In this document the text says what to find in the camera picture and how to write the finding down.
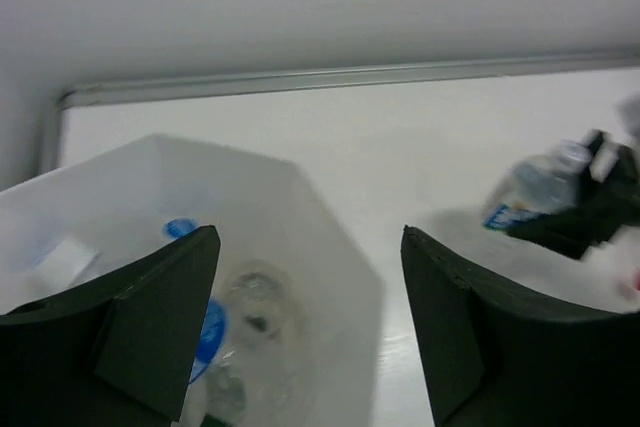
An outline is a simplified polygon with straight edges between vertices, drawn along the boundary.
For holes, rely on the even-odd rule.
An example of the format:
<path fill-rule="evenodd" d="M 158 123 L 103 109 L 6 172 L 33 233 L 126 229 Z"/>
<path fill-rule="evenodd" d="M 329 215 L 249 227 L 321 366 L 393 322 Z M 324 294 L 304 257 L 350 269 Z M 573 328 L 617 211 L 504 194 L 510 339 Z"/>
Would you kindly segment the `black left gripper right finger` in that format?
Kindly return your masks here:
<path fill-rule="evenodd" d="M 635 426 L 639 317 L 536 292 L 415 227 L 404 281 L 438 426 Z"/>

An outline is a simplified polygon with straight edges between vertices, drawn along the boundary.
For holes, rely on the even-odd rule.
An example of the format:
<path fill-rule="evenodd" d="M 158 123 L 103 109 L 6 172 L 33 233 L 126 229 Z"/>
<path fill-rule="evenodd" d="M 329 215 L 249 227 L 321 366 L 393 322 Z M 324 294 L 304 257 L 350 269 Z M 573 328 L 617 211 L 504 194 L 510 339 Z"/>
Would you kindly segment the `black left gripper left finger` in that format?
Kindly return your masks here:
<path fill-rule="evenodd" d="M 1 317 L 4 426 L 168 426 L 179 419 L 220 252 L 203 226 Z"/>

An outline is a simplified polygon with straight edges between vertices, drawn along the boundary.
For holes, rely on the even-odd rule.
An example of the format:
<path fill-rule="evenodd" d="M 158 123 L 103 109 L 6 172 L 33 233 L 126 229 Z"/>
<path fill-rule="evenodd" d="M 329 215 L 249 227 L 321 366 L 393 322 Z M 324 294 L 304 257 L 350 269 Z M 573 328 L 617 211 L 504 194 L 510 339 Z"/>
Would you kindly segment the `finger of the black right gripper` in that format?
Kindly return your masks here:
<path fill-rule="evenodd" d="M 625 144 L 593 130 L 585 141 L 592 160 L 580 175 L 577 204 L 556 214 L 515 225 L 505 233 L 565 257 L 580 260 L 587 250 L 612 240 L 624 227 L 639 225 L 639 160 Z"/>

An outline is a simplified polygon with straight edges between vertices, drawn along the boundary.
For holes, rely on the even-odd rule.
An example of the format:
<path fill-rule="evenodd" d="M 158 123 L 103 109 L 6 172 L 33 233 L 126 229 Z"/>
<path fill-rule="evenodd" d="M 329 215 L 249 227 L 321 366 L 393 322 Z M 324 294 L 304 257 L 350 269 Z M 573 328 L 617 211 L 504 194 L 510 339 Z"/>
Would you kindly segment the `clear bottle white label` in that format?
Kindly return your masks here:
<path fill-rule="evenodd" d="M 514 164 L 497 183 L 481 211 L 481 224 L 506 230 L 526 221 L 562 212 L 579 199 L 580 175 L 592 154 L 575 141 Z"/>

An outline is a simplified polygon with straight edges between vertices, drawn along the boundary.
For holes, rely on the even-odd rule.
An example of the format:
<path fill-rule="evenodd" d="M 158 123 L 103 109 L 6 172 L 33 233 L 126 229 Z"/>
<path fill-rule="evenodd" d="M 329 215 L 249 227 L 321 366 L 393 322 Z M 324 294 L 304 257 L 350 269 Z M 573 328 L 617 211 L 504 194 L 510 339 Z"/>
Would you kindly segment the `blue label Pocari bottle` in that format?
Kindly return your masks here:
<path fill-rule="evenodd" d="M 175 241 L 199 227 L 191 218 L 174 218 L 168 220 L 161 229 L 164 240 Z M 196 382 L 207 370 L 220 350 L 228 327 L 228 316 L 225 308 L 214 297 L 208 299 L 196 354 L 193 360 L 189 384 Z"/>

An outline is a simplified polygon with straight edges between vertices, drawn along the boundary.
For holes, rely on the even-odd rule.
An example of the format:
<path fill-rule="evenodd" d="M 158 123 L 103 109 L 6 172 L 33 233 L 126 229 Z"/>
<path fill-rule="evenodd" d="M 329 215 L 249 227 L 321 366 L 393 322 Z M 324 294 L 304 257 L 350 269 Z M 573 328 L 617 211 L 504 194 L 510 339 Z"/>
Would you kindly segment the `black cap Pepsi bottle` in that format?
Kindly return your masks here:
<path fill-rule="evenodd" d="M 261 259 L 238 264 L 219 293 L 233 337 L 243 347 L 272 348 L 301 337 L 300 309 L 290 279 L 275 265 Z"/>

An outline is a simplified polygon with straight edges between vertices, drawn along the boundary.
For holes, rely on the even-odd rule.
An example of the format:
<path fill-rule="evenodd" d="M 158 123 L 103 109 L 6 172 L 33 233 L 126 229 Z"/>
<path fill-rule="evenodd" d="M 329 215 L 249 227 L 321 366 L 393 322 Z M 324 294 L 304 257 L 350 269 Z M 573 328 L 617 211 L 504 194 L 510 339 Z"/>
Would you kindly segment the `clear Pocari bottle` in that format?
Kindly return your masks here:
<path fill-rule="evenodd" d="M 42 296 L 70 288 L 98 259 L 99 253 L 74 237 L 60 240 L 42 255 L 26 277 L 29 289 Z"/>

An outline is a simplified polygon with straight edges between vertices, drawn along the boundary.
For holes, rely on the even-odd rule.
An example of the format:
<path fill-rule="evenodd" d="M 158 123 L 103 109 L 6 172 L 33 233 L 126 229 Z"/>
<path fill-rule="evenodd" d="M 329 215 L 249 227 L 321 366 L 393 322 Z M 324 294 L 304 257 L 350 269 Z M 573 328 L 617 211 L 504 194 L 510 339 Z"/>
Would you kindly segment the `green label clear bottle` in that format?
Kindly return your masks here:
<path fill-rule="evenodd" d="M 239 426 L 247 411 L 247 390 L 238 368 L 214 363 L 206 374 L 206 416 L 225 426 Z"/>

